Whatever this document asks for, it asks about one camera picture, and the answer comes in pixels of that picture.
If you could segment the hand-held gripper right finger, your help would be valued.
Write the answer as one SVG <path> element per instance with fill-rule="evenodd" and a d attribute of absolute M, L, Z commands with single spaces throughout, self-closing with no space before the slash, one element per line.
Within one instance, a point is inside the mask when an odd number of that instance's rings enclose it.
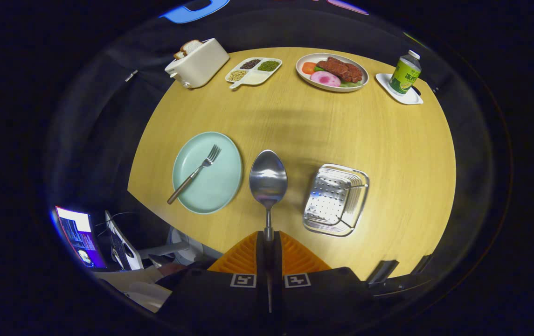
<path fill-rule="evenodd" d="M 347 266 L 331 268 L 297 239 L 276 232 L 283 327 L 371 327 L 380 303 Z"/>

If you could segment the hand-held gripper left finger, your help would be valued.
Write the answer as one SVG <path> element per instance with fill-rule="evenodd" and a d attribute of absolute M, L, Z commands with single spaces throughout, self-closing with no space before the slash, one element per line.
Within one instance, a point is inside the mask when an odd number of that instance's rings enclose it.
<path fill-rule="evenodd" d="M 171 295 L 157 317 L 173 327 L 264 327 L 270 323 L 264 234 L 254 232 L 212 264 L 160 280 Z"/>

